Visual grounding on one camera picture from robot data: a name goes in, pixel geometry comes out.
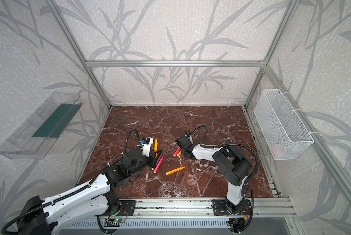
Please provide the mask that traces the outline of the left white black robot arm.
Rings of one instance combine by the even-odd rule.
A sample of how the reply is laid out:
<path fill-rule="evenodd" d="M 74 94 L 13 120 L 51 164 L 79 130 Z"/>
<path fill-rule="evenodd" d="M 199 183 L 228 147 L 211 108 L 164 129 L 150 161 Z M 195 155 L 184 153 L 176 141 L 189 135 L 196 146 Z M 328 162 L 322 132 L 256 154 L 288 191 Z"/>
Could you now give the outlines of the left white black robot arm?
<path fill-rule="evenodd" d="M 154 167 L 160 150 L 146 156 L 135 149 L 115 163 L 103 168 L 91 180 L 55 196 L 29 199 L 16 222 L 20 235 L 54 235 L 62 228 L 84 218 L 119 208 L 114 190 L 129 182 L 145 167 Z"/>

